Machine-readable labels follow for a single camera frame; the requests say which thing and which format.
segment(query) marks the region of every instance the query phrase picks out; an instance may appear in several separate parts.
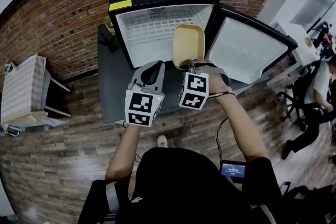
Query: black pants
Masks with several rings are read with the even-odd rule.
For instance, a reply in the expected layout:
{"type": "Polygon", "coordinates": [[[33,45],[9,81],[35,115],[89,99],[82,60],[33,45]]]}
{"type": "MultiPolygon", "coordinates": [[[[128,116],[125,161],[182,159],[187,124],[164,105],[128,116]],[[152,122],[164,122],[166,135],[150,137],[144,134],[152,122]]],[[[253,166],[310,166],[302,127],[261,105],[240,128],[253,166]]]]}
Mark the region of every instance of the black pants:
{"type": "Polygon", "coordinates": [[[336,81],[333,81],[333,83],[330,85],[330,90],[332,93],[331,104],[334,107],[333,111],[321,115],[320,110],[317,109],[303,110],[308,127],[303,134],[291,142],[291,148],[294,152],[309,146],[316,140],[316,138],[319,136],[321,123],[329,122],[336,118],[336,81]]]}

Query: person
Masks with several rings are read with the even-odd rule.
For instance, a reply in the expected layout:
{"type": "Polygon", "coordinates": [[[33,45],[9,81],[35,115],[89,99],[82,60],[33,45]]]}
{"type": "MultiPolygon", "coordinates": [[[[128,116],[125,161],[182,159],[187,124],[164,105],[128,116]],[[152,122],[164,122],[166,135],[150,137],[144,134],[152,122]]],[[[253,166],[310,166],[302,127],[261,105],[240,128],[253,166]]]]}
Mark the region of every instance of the person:
{"type": "Polygon", "coordinates": [[[304,96],[305,104],[317,104],[325,108],[326,113],[322,115],[319,108],[309,107],[303,108],[306,123],[308,125],[306,131],[295,140],[287,140],[282,150],[282,159],[286,159],[291,151],[297,152],[312,144],[319,135],[319,126],[321,123],[332,121],[336,118],[336,81],[331,84],[331,103],[327,101],[329,82],[331,75],[336,74],[336,55],[329,61],[323,59],[320,67],[308,86],[307,93],[304,96]]]}
{"type": "MultiPolygon", "coordinates": [[[[229,91],[219,74],[209,75],[210,93],[229,91]]],[[[281,223],[281,192],[256,126],[234,95],[221,95],[217,101],[247,163],[242,191],[207,157],[183,148],[168,148],[165,137],[160,136],[158,147],[144,153],[138,165],[129,201],[128,185],[141,127],[128,125],[105,180],[92,183],[78,223],[259,223],[256,218],[265,215],[257,217],[251,205],[266,206],[270,218],[281,223]]]]}

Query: shelf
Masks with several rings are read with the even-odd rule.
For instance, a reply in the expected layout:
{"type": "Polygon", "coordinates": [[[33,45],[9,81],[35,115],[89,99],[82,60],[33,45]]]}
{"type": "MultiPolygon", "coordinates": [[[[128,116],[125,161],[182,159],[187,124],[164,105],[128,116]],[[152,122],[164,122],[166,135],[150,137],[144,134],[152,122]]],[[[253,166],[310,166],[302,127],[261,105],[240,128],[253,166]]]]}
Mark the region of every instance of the shelf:
{"type": "Polygon", "coordinates": [[[149,13],[127,19],[127,38],[130,45],[173,38],[179,24],[195,24],[189,10],[149,13]]]}

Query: brick wall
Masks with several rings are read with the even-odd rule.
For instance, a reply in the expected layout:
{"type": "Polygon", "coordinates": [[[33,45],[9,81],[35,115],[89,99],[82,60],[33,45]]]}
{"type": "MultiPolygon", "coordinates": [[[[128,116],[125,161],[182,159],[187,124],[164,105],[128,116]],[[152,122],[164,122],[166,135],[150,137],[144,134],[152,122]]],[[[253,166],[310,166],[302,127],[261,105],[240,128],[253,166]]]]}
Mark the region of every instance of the brick wall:
{"type": "MultiPolygon", "coordinates": [[[[259,14],[265,1],[222,0],[251,16],[259,14]]],[[[0,21],[0,66],[39,53],[48,58],[51,73],[60,80],[97,68],[97,25],[107,11],[108,0],[21,2],[0,21]]]]}

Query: hand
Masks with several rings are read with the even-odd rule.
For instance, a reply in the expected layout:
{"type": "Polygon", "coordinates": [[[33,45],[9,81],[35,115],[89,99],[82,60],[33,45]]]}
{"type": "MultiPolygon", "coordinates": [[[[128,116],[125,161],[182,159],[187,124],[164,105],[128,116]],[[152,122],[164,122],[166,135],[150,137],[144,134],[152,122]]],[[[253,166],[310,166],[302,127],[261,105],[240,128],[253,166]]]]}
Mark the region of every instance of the hand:
{"type": "Polygon", "coordinates": [[[332,106],[332,104],[329,104],[328,103],[328,105],[327,105],[327,107],[325,108],[326,109],[326,111],[328,112],[328,113],[330,113],[331,111],[333,111],[333,106],[332,106]]]}
{"type": "MultiPolygon", "coordinates": [[[[205,60],[192,60],[194,63],[207,63],[210,61],[205,61],[205,60]]],[[[205,68],[210,68],[209,66],[202,66],[198,67],[197,70],[200,69],[205,69],[205,68]]],[[[232,89],[225,84],[225,82],[222,79],[221,74],[209,74],[209,93],[210,94],[215,94],[215,93],[220,93],[220,92],[227,92],[227,91],[232,91],[232,89]]]]}

